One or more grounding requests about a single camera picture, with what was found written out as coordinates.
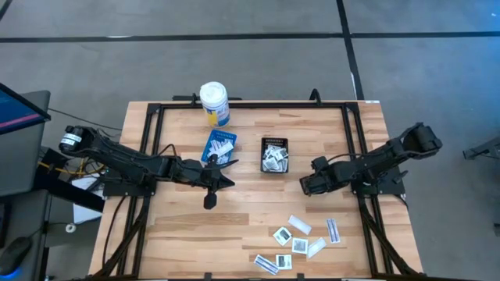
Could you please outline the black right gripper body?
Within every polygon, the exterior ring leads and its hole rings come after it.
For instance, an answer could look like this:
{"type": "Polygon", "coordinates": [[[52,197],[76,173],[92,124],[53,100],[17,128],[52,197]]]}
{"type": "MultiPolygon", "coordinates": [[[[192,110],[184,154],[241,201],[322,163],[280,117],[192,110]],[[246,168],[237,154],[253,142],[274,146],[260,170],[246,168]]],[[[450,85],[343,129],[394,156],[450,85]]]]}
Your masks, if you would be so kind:
{"type": "Polygon", "coordinates": [[[330,172],[313,173],[299,180],[302,191],[307,196],[334,191],[334,174],[330,172]]]}

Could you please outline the black computer mouse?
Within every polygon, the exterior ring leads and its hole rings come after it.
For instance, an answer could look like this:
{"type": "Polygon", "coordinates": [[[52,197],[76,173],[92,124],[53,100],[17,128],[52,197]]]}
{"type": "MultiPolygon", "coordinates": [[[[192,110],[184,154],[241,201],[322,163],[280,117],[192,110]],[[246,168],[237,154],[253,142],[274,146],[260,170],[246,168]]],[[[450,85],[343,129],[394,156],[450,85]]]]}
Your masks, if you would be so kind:
{"type": "Polygon", "coordinates": [[[31,245],[31,238],[17,237],[0,254],[0,278],[12,278],[17,273],[23,259],[30,251],[31,245]]]}

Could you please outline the grey stand leg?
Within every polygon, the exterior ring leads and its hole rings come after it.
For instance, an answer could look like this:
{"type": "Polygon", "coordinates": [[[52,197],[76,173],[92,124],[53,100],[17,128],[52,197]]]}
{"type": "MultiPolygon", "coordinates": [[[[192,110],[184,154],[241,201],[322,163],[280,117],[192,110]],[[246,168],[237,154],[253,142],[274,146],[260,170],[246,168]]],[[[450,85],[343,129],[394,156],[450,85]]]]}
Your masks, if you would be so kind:
{"type": "Polygon", "coordinates": [[[474,148],[466,149],[462,154],[467,160],[474,160],[479,156],[500,160],[500,137],[495,137],[474,148]]]}

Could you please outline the blue striped fabric bandage packet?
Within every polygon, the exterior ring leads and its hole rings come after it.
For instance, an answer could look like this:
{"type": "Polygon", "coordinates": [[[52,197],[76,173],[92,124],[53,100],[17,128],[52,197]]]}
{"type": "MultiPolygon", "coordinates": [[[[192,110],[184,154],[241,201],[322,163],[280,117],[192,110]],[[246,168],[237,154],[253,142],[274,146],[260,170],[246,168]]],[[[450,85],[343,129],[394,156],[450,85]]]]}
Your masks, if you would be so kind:
{"type": "Polygon", "coordinates": [[[280,271],[276,264],[272,263],[260,254],[256,255],[254,264],[274,276],[280,271]]]}
{"type": "Polygon", "coordinates": [[[327,230],[332,244],[338,244],[341,242],[335,219],[327,219],[327,230]]]}

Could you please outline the disinfecting wipes canister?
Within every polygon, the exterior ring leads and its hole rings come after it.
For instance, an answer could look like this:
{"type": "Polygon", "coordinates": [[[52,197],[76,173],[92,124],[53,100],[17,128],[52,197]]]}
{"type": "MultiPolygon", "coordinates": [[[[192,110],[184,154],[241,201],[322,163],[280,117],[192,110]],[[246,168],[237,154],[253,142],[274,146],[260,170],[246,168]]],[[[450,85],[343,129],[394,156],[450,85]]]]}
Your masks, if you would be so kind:
{"type": "Polygon", "coordinates": [[[212,127],[226,126],[230,122],[230,109],[224,85],[216,81],[208,82],[200,87],[199,95],[209,125],[212,127]]]}

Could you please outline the computer monitor screen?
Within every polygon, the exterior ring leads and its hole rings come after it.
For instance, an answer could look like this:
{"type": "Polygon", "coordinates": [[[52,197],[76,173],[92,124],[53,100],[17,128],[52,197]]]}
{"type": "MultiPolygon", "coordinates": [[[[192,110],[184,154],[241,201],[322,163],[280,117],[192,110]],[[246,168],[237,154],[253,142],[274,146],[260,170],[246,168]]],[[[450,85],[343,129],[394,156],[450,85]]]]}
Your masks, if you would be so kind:
{"type": "Polygon", "coordinates": [[[36,106],[0,83],[0,135],[45,123],[51,119],[47,110],[36,106]]]}

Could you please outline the black desk beam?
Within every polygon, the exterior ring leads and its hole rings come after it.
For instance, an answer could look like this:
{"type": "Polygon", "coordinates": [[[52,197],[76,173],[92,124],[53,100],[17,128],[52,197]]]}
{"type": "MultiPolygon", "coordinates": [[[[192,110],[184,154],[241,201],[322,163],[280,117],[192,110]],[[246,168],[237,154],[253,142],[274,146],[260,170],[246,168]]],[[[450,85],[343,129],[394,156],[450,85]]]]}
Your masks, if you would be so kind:
{"type": "Polygon", "coordinates": [[[105,201],[89,191],[74,187],[67,179],[72,176],[83,176],[80,170],[69,170],[67,164],[70,158],[52,150],[41,147],[37,168],[34,176],[34,189],[46,190],[51,195],[70,201],[76,205],[102,212],[105,201]]]}

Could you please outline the blue plastic basket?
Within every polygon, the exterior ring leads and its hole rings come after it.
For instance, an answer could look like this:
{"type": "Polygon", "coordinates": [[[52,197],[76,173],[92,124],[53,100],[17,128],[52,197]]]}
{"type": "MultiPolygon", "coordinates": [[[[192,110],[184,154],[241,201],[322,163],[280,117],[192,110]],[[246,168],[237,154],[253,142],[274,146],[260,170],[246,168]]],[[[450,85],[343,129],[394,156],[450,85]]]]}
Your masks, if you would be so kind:
{"type": "MultiPolygon", "coordinates": [[[[212,141],[212,140],[219,141],[221,143],[221,145],[224,144],[224,143],[227,143],[227,142],[231,142],[232,145],[234,146],[234,149],[235,149],[235,143],[236,143],[236,140],[237,140],[237,135],[233,134],[233,133],[228,133],[228,132],[222,131],[222,130],[212,130],[212,132],[209,135],[209,138],[207,140],[207,143],[205,145],[204,151],[202,153],[201,160],[203,162],[207,162],[209,160],[209,157],[211,155],[213,155],[213,154],[209,153],[210,141],[212,141]]],[[[228,155],[231,158],[233,150],[231,152],[227,153],[226,155],[228,155]]]]}

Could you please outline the white paper sheet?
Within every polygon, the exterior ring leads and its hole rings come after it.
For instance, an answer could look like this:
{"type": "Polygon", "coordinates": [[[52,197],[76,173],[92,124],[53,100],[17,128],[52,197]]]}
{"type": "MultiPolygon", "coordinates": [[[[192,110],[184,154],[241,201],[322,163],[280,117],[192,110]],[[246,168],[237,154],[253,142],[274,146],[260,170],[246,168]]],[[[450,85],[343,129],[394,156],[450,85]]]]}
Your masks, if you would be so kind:
{"type": "MultiPolygon", "coordinates": [[[[96,177],[83,177],[78,180],[73,180],[72,185],[74,187],[80,188],[81,190],[86,190],[94,195],[99,196],[103,199],[102,195],[102,183],[96,177]]],[[[75,224],[81,224],[86,221],[92,221],[100,219],[102,213],[98,211],[91,210],[89,208],[73,204],[73,222],[75,224]]]]}

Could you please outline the black plastic basket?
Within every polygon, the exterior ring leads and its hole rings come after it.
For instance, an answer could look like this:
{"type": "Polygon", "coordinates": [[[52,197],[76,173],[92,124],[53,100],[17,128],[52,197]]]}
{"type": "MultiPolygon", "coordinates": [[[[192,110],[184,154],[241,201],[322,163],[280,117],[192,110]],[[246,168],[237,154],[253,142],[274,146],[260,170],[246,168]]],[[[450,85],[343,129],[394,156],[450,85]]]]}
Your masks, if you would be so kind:
{"type": "Polygon", "coordinates": [[[289,149],[288,149],[288,139],[287,138],[278,138],[278,137],[263,137],[262,140],[261,140],[261,162],[260,162],[260,170],[263,172],[263,173],[274,173],[274,174],[283,174],[283,173],[280,173],[278,170],[267,170],[266,167],[263,165],[263,161],[265,160],[263,157],[264,157],[264,153],[265,153],[265,150],[268,148],[268,147],[272,147],[274,148],[274,151],[277,150],[277,149],[281,149],[281,148],[285,148],[286,149],[286,152],[287,152],[287,159],[288,159],[288,166],[289,166],[289,149]]]}

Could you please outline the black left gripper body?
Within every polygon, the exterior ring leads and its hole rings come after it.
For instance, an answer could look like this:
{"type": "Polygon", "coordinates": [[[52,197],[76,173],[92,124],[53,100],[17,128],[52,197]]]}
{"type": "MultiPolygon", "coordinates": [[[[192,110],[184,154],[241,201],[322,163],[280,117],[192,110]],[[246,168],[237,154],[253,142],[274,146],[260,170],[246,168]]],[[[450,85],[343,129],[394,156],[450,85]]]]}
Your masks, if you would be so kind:
{"type": "Polygon", "coordinates": [[[177,170],[175,172],[175,182],[187,184],[192,187],[214,187],[212,171],[215,162],[203,165],[198,160],[176,158],[177,170]]]}

